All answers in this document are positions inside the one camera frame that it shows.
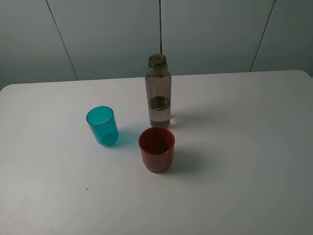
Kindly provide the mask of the clear plastic water bottle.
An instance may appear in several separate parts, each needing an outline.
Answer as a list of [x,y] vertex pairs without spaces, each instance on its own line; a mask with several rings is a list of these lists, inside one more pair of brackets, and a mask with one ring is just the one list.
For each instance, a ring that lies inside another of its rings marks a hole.
[[172,77],[163,54],[153,54],[149,57],[145,85],[151,126],[169,127]]

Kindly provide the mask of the teal translucent plastic cup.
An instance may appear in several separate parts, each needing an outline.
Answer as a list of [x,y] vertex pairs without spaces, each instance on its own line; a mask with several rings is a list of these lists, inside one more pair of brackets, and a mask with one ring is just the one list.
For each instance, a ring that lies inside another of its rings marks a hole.
[[114,112],[110,107],[99,106],[90,110],[86,121],[97,142],[103,146],[113,145],[118,139]]

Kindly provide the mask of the red plastic cup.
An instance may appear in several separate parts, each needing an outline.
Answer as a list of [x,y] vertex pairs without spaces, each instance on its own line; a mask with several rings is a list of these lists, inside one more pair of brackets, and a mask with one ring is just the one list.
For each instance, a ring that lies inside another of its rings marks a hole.
[[175,137],[163,127],[151,127],[141,133],[138,139],[142,161],[152,173],[167,171],[174,158]]

